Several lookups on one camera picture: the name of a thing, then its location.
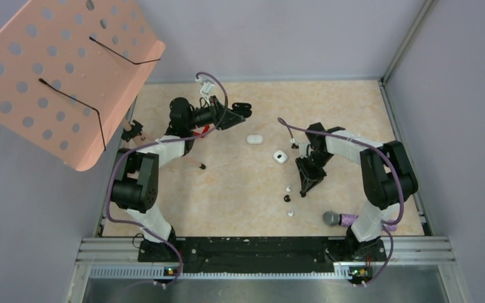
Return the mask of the white square charging case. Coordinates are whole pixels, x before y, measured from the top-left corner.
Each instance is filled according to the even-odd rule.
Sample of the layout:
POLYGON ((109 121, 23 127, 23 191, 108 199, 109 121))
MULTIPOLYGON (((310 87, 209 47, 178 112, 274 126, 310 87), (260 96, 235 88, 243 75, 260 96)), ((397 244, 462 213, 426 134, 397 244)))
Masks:
POLYGON ((282 150, 277 150, 273 153, 273 159, 279 164, 284 164, 288 161, 288 156, 282 150))

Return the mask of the white oval charging case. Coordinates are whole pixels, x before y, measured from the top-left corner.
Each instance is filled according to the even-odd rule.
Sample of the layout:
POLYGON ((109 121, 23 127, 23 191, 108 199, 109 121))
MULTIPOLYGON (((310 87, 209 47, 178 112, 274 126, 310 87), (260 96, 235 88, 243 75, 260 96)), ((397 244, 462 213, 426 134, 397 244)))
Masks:
POLYGON ((258 134, 251 134, 246 137, 246 142, 249 145, 260 145, 263 143, 263 141, 264 139, 262 135, 258 135, 258 134))

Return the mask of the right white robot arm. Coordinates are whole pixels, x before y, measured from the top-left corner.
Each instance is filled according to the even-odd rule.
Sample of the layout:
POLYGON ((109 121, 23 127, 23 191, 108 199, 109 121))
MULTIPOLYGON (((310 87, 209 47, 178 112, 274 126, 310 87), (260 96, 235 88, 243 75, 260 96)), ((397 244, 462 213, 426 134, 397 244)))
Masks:
POLYGON ((403 144, 372 141, 340 126, 326 129, 320 122, 306 129, 291 126, 282 118, 278 122, 287 128, 292 149, 299 152, 294 162, 300 178, 301 197, 306 197, 324 181, 325 165, 334 156, 360 166, 366 197, 361 214, 347 219, 346 215, 328 211, 323 219, 331 226, 347 227, 345 252, 353 260, 362 260, 382 231, 389 231, 401 222, 405 202, 418 190, 417 178, 403 144), (293 132, 299 130, 306 135, 306 141, 295 139, 293 132))

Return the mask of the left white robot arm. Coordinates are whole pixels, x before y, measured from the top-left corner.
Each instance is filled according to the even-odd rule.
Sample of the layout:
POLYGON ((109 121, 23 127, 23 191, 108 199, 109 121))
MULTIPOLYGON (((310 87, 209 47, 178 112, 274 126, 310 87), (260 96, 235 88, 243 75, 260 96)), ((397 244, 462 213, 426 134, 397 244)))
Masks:
POLYGON ((215 126, 225 130, 252 115, 249 103, 238 102, 227 108, 216 96, 209 100, 209 105, 194 107, 186 98, 173 99, 169 104, 169 125, 163 137, 141 150, 122 148, 119 151, 117 161, 120 166, 110 201, 133 218, 134 225, 144 231, 145 239, 154 243, 153 253, 162 261, 175 257, 177 244, 169 239, 173 233, 172 225, 156 204, 160 168, 191 151, 197 128, 215 126))

